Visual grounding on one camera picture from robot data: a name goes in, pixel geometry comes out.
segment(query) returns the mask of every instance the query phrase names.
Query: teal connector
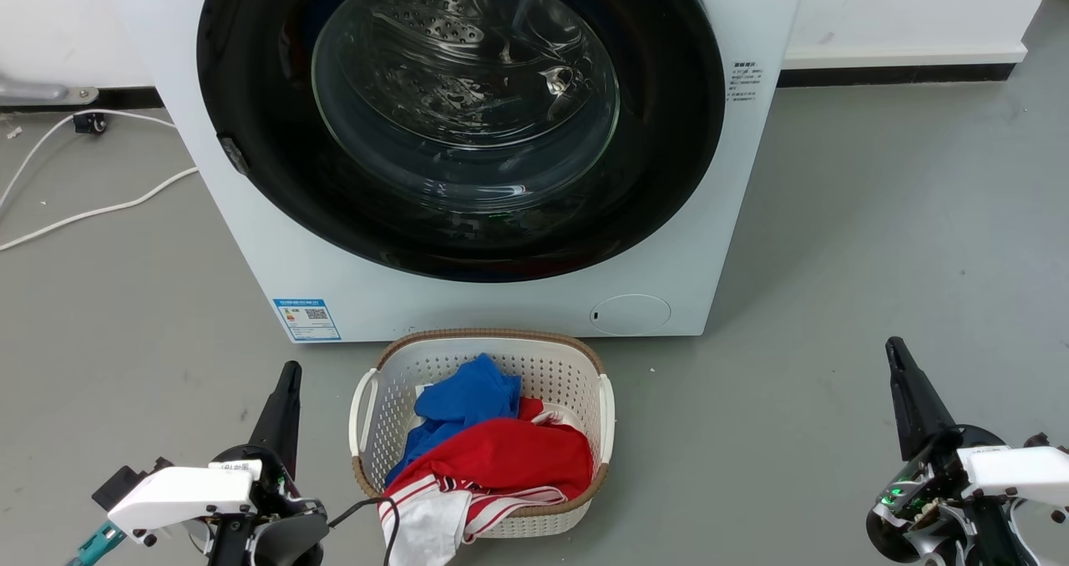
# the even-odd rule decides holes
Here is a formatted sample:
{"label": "teal connector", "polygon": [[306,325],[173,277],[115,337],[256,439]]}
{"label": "teal connector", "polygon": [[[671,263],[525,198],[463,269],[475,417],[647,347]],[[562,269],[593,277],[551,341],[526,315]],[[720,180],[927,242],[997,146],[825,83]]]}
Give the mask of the teal connector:
{"label": "teal connector", "polygon": [[67,563],[67,566],[93,566],[100,561],[109,551],[119,547],[126,538],[126,533],[119,530],[111,522],[105,522],[103,526],[93,533],[92,537],[86,539],[78,548],[78,557]]}

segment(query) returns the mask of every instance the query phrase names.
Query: white wall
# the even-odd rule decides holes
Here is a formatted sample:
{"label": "white wall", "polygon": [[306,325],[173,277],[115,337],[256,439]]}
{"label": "white wall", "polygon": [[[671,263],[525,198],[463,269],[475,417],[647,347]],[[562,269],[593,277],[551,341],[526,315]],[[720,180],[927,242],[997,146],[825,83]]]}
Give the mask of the white wall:
{"label": "white wall", "polygon": [[1018,63],[1040,0],[802,0],[786,67]]}
{"label": "white wall", "polygon": [[[802,0],[788,68],[1016,63],[1040,0]],[[0,75],[151,86],[108,0],[0,0]]]}

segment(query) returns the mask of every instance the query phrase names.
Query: blue and white sticker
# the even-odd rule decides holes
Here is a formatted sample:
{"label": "blue and white sticker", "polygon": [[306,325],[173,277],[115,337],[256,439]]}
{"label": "blue and white sticker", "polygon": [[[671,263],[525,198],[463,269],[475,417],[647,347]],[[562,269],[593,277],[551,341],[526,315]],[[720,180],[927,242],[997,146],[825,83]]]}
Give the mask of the blue and white sticker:
{"label": "blue and white sticker", "polygon": [[341,340],[322,299],[276,299],[275,307],[294,340]]}

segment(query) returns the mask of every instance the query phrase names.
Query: gray floor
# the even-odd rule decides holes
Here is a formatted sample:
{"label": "gray floor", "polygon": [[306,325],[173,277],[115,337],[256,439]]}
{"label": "gray floor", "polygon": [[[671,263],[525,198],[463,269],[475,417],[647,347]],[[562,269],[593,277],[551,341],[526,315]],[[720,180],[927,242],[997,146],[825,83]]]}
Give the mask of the gray floor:
{"label": "gray floor", "polygon": [[[885,564],[863,518],[899,468],[889,335],[960,420],[1069,443],[1069,2],[1048,0],[1027,41],[1005,83],[779,92],[710,332],[592,343],[619,423],[587,519],[456,563]],[[55,120],[0,121],[0,181]],[[173,132],[122,120],[38,163],[0,243],[190,164]],[[350,395],[381,349],[286,341],[198,178],[0,255],[3,562],[71,557],[119,465],[242,442],[289,358],[306,368],[297,478],[338,514],[360,496]],[[1044,514],[1026,532],[1069,563]],[[381,563],[371,514],[345,526],[326,564]],[[106,564],[201,563],[187,546]]]}

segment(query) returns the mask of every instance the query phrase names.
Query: white plastic basket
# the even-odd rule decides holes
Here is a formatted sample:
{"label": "white plastic basket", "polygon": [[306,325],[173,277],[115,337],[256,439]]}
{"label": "white plastic basket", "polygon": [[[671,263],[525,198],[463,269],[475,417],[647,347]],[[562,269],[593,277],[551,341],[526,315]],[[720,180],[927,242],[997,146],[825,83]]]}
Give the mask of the white plastic basket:
{"label": "white plastic basket", "polygon": [[595,464],[590,488],[579,498],[559,505],[521,508],[481,536],[563,533],[583,519],[605,480],[616,429],[613,384],[601,360],[569,336],[465,328],[416,333],[387,347],[353,395],[348,447],[357,483],[368,496],[382,494],[386,473],[404,453],[415,416],[416,386],[449,378],[480,353],[490,355],[501,372],[522,377],[524,397],[570,410],[590,441]]}

